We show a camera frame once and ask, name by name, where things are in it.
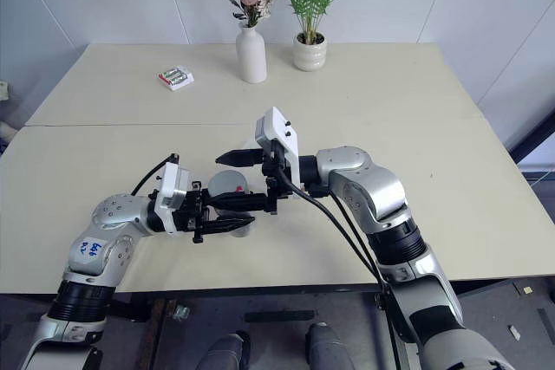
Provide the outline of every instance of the black cable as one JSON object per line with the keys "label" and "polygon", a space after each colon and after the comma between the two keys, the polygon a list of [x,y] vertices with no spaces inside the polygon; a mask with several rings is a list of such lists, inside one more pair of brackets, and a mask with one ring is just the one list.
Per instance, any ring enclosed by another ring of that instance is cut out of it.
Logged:
{"label": "black cable", "polygon": [[364,241],[362,240],[361,235],[356,230],[356,227],[353,224],[352,220],[350,219],[349,214],[345,210],[345,207],[343,207],[343,204],[341,203],[341,201],[339,201],[339,198],[337,197],[336,194],[334,194],[333,192],[330,191],[330,196],[336,202],[337,207],[339,207],[339,211],[341,211],[341,213],[345,217],[345,220],[347,220],[347,223],[349,224],[350,229],[353,231],[353,234],[355,235],[356,241],[361,245],[362,251],[364,252],[366,257],[368,258],[368,260],[370,262],[370,265],[372,266],[372,269],[374,269],[374,273],[375,273],[374,276],[376,276],[376,279],[377,279],[379,285],[382,286],[382,284],[383,284],[382,276],[378,272],[378,267],[376,266],[376,264],[374,262],[374,258],[372,257],[372,255],[370,255],[370,252],[369,252],[368,248],[366,247],[366,244],[364,244]]}
{"label": "black cable", "polygon": [[137,192],[139,192],[139,189],[145,184],[145,182],[148,181],[148,179],[150,177],[152,177],[154,175],[154,173],[156,171],[158,171],[162,166],[164,166],[164,164],[166,162],[168,162],[170,160],[172,156],[168,156],[167,158],[165,158],[164,160],[162,160],[157,166],[155,166],[153,169],[151,169],[150,171],[148,171],[148,174],[145,175],[141,181],[139,181],[139,184],[137,184],[137,186],[135,186],[135,188],[131,191],[131,195],[137,195]]}
{"label": "black cable", "polygon": [[372,266],[370,266],[370,264],[368,263],[368,261],[364,258],[364,256],[362,255],[361,251],[358,249],[358,247],[356,247],[355,243],[353,242],[353,240],[349,237],[349,234],[347,233],[347,231],[343,228],[343,226],[341,225],[341,223],[339,223],[337,221],[337,219],[334,217],[334,215],[330,212],[330,210],[328,210],[322,203],[320,203],[319,201],[316,201],[313,197],[311,197],[310,195],[308,195],[307,193],[301,191],[300,189],[298,189],[290,180],[289,178],[287,178],[287,175],[285,175],[285,172],[283,172],[280,169],[277,169],[277,174],[279,175],[279,179],[286,184],[290,190],[292,190],[293,192],[295,192],[300,198],[304,199],[305,201],[308,201],[309,203],[311,203],[312,205],[315,205],[321,212],[323,212],[327,218],[329,218],[331,220],[331,222],[333,223],[333,225],[335,225],[337,227],[337,229],[339,229],[339,231],[341,232],[341,234],[343,235],[343,237],[345,237],[345,240],[347,240],[347,243],[349,243],[350,248],[356,253],[356,255],[358,256],[358,258],[361,260],[362,264],[364,264],[364,266],[366,266],[366,269],[369,270],[369,272],[372,274],[372,276],[378,280],[379,282],[379,278],[378,276],[376,276],[374,270],[372,269]]}

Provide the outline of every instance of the label sticker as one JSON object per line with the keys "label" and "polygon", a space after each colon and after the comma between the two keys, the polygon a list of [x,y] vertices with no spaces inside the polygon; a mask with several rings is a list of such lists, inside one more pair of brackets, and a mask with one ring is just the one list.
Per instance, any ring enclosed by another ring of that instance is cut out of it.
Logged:
{"label": "label sticker", "polygon": [[100,238],[85,237],[79,245],[81,263],[93,262],[101,253],[106,240]]}

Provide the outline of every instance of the white wall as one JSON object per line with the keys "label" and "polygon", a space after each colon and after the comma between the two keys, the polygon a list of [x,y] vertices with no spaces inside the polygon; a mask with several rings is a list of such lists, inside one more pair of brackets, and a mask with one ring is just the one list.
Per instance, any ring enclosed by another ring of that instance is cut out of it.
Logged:
{"label": "white wall", "polygon": [[[553,1],[336,0],[321,29],[332,42],[438,42],[511,147],[555,108]],[[0,12],[0,77],[13,97],[0,114],[17,126],[91,42],[233,42],[238,32],[226,0],[0,0]],[[291,41],[286,0],[261,31]]]}

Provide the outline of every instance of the white vase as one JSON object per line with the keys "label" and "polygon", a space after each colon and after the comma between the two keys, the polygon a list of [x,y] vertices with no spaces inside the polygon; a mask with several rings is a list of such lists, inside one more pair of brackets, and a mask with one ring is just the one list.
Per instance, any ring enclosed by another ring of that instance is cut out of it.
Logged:
{"label": "white vase", "polygon": [[256,31],[256,27],[247,28],[244,23],[240,23],[239,27],[241,32],[235,41],[239,74],[246,82],[262,82],[266,79],[264,38]]}
{"label": "white vase", "polygon": [[328,41],[326,38],[315,45],[306,45],[298,40],[301,34],[296,34],[293,38],[293,63],[303,71],[315,71],[321,68],[326,62],[326,51]]}

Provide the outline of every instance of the white flower pot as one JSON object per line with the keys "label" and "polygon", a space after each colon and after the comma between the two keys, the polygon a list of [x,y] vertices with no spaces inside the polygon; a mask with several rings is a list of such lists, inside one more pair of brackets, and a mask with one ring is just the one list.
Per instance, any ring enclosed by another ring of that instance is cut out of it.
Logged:
{"label": "white flower pot", "polygon": [[239,75],[250,83],[266,79],[266,49],[264,38],[254,28],[246,28],[240,23],[241,32],[237,35],[235,47],[239,63]]}
{"label": "white flower pot", "polygon": [[299,35],[297,34],[293,38],[293,63],[295,67],[303,71],[315,71],[321,68],[326,62],[328,41],[324,38],[321,43],[305,45],[298,40]]}

